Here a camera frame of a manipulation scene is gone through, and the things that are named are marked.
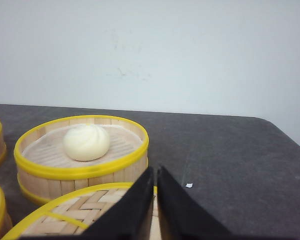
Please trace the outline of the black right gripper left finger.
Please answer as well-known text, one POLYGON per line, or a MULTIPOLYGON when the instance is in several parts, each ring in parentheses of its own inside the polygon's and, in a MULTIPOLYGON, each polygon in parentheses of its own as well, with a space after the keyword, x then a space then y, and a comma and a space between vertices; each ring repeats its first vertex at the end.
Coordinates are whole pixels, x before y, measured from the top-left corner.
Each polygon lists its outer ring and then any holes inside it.
POLYGON ((125 195, 82 234, 82 240, 148 240, 154 201, 154 170, 148 167, 125 195))

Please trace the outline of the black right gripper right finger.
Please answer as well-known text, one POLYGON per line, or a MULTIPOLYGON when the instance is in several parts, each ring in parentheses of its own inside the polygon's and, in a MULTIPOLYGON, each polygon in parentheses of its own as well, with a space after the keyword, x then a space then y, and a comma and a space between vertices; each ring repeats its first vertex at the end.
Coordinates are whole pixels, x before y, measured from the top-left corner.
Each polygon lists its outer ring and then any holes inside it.
POLYGON ((157 204, 163 240, 209 240, 232 235, 162 165, 157 171, 157 204))

